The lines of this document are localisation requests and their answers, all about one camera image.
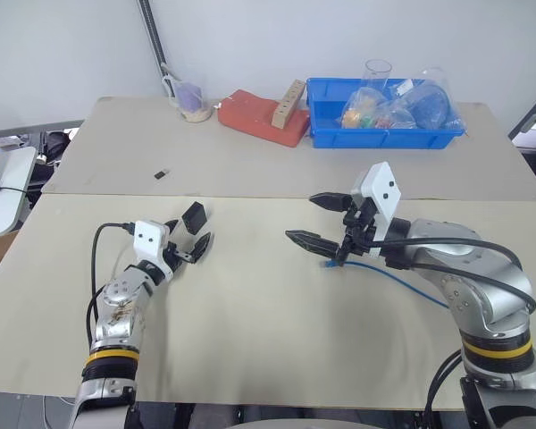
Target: clear plastic cup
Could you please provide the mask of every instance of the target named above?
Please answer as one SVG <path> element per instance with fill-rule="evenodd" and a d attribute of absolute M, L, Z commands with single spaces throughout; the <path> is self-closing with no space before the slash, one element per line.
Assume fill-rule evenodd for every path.
<path fill-rule="evenodd" d="M 363 77 L 366 80 L 365 86 L 382 93 L 391 74 L 391 69 L 391 64 L 382 59 L 366 61 Z"/>

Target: yellow ring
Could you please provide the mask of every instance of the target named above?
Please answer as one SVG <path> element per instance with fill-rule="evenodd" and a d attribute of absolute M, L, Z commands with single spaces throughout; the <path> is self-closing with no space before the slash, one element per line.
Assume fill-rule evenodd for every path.
<path fill-rule="evenodd" d="M 481 349 L 479 347 L 474 346 L 473 344 L 469 344 L 465 340 L 463 340 L 463 344 L 467 349 L 471 350 L 472 353 L 476 353 L 477 355 L 484 356 L 486 358 L 511 359 L 518 358 L 519 356 L 522 356 L 524 353 L 530 350 L 532 348 L 532 339 L 529 339 L 526 344 L 524 344 L 522 347 L 519 347 L 518 349 L 503 351 Z"/>
<path fill-rule="evenodd" d="M 110 349 L 97 351 L 89 355 L 86 365 L 99 358 L 133 358 L 139 361 L 139 354 L 133 350 Z"/>

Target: wooden block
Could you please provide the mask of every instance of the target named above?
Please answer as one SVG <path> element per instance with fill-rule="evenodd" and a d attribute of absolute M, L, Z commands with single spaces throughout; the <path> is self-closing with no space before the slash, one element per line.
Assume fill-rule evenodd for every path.
<path fill-rule="evenodd" d="M 286 92 L 284 98 L 274 110 L 274 115 L 272 116 L 273 127 L 284 129 L 292 112 L 296 109 L 297 102 L 304 94 L 305 87 L 306 83 L 302 80 L 294 80 L 294 83 L 289 87 L 288 92 Z"/>

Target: black cable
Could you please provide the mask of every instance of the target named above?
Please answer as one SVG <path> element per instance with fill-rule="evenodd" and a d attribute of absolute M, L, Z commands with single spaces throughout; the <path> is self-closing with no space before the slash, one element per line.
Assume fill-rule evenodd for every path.
<path fill-rule="evenodd" d="M 425 409 L 423 412 L 423 427 L 429 429 L 433 429 L 435 427 L 435 422 L 432 413 L 432 403 L 435 400 L 435 396 L 437 396 L 437 392 L 439 391 L 440 386 L 447 379 L 448 375 L 452 373 L 455 368 L 461 363 L 462 360 L 463 358 L 461 356 L 461 350 L 457 350 L 449 357 L 447 357 L 447 359 L 445 359 L 445 361 L 437 370 L 437 373 L 433 377 L 431 385 L 429 386 L 429 392 L 427 393 L 427 403 L 425 404 Z"/>
<path fill-rule="evenodd" d="M 101 231 L 104 228 L 108 227 L 117 227 L 117 228 L 123 228 L 124 230 L 128 231 L 129 233 L 133 233 L 133 224 L 132 223 L 102 223 L 99 225 L 96 231 L 96 235 L 93 237 L 93 244 L 91 246 L 91 296 L 96 295 L 96 253 L 97 253 L 97 241 L 99 240 L 99 235 L 101 234 Z M 98 318 L 97 314 L 97 303 L 94 301 L 93 303 L 93 315 L 96 319 Z"/>
<path fill-rule="evenodd" d="M 431 271 L 438 271 L 440 273 L 454 274 L 454 275 L 458 275 L 461 277 L 466 277 L 467 279 L 476 280 L 477 282 L 486 282 L 496 288 L 505 290 L 506 292 L 510 292 L 513 295 L 516 295 L 518 298 L 522 299 L 524 302 L 526 302 L 526 306 L 528 307 L 528 311 L 530 314 L 532 314 L 534 310 L 536 310 L 536 300 L 530 295 L 528 295 L 526 292 L 523 292 L 515 288 L 514 286 L 511 286 L 507 283 L 501 282 L 496 279 L 492 279 L 485 275 L 470 273 L 468 271 L 457 270 L 456 268 L 451 268 L 449 266 L 435 265 L 435 264 L 412 263 L 409 267 L 420 269 L 420 270 L 431 270 Z"/>
<path fill-rule="evenodd" d="M 399 248 L 402 246 L 412 246 L 417 244 L 463 244 L 466 246 L 473 246 L 475 248 L 488 248 L 501 253 L 522 270 L 522 264 L 515 252 L 499 244 L 484 240 L 465 239 L 459 237 L 420 237 L 416 239 L 367 241 L 364 243 L 364 246 L 368 248 Z"/>
<path fill-rule="evenodd" d="M 96 307 L 96 302 L 97 302 L 97 297 L 99 296 L 99 294 L 102 292 L 104 288 L 99 288 L 99 290 L 96 291 L 96 293 L 94 293 L 93 297 L 91 297 L 91 299 L 89 300 L 89 304 L 88 304 L 88 311 L 86 312 L 86 333 L 88 334 L 88 345 L 89 345 L 89 348 L 91 349 L 91 341 L 92 341 L 92 336 L 91 336 L 91 308 L 93 307 Z"/>
<path fill-rule="evenodd" d="M 2 189 L 17 190 L 18 192 L 21 192 L 22 194 L 27 194 L 28 193 L 24 189 L 10 188 L 8 186 L 0 186 L 0 190 L 2 190 Z"/>

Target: blue cable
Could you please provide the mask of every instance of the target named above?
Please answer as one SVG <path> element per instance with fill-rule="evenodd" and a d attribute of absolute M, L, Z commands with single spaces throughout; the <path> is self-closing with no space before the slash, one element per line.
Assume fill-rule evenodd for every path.
<path fill-rule="evenodd" d="M 435 304 L 439 304 L 441 307 L 444 307 L 444 308 L 448 308 L 448 305 L 445 304 L 444 302 L 440 302 L 438 299 L 435 299 L 433 298 L 431 295 L 427 295 L 425 292 L 423 292 L 422 290 L 418 290 L 415 286 L 413 286 L 412 284 L 409 284 L 407 283 L 405 280 L 402 280 L 402 279 L 399 279 L 396 275 L 393 275 L 392 273 L 388 272 L 388 271 L 385 271 L 385 270 L 381 270 L 380 268 L 377 268 L 376 266 L 373 266 L 373 265 L 368 265 L 368 264 L 364 264 L 363 262 L 352 262 L 352 261 L 346 261 L 344 262 L 345 265 L 355 265 L 355 266 L 360 266 L 360 267 L 363 267 L 363 268 L 367 268 L 369 270 L 373 270 L 377 273 L 381 273 L 383 275 L 386 275 L 388 276 L 391 280 L 394 280 L 396 282 L 399 282 L 401 283 L 403 286 L 405 286 L 406 288 L 412 290 L 413 292 L 415 293 L 418 293 L 419 295 L 421 295 L 423 298 L 427 298 L 429 301 L 432 301 L 434 302 Z M 338 263 L 335 262 L 335 261 L 326 261 L 325 263 L 325 266 L 326 267 L 331 267 L 331 266 L 338 266 Z"/>

